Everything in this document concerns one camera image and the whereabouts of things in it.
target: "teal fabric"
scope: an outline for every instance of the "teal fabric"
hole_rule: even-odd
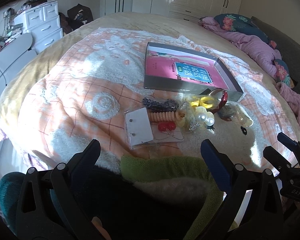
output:
[[[220,27],[226,31],[255,35],[266,44],[270,43],[268,36],[253,24],[250,18],[239,14],[220,14],[214,17],[214,19],[220,24]]]
[[[0,180],[0,208],[10,227],[16,233],[16,214],[19,194],[25,175],[21,172],[11,172]]]
[[[275,67],[277,68],[275,81],[277,83],[283,82],[288,87],[290,87],[290,75],[289,75],[289,69],[287,64],[281,59],[275,59],[274,64]]]

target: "pink blanket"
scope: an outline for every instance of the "pink blanket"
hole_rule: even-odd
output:
[[[213,17],[202,19],[202,26],[230,41],[249,55],[267,74],[275,78],[277,69],[274,60],[281,59],[281,54],[277,49],[272,49],[257,36],[223,30]]]
[[[280,95],[288,102],[300,125],[300,95],[292,91],[290,87],[282,82],[277,83],[276,88]]]

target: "black bag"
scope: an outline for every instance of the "black bag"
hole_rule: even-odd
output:
[[[93,21],[90,8],[83,6],[80,3],[68,10],[68,17],[71,20],[78,20],[80,22],[87,21],[87,23],[89,23]]]

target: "green towel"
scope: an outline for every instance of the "green towel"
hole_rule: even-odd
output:
[[[197,178],[210,182],[210,190],[197,218],[183,240],[194,240],[212,219],[222,202],[223,192],[218,189],[203,159],[187,156],[144,160],[121,157],[122,176],[132,182],[154,182],[180,177]]]

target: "pearl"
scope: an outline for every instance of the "pearl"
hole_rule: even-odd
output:
[[[207,114],[205,114],[205,113],[198,113],[197,114],[197,118],[198,118],[199,122],[204,123],[205,120],[207,119]]]
[[[214,124],[214,119],[213,118],[208,118],[207,120],[206,120],[206,125],[207,126],[212,126]]]
[[[211,112],[207,112],[207,119],[205,121],[206,125],[212,126],[214,124],[214,115]]]

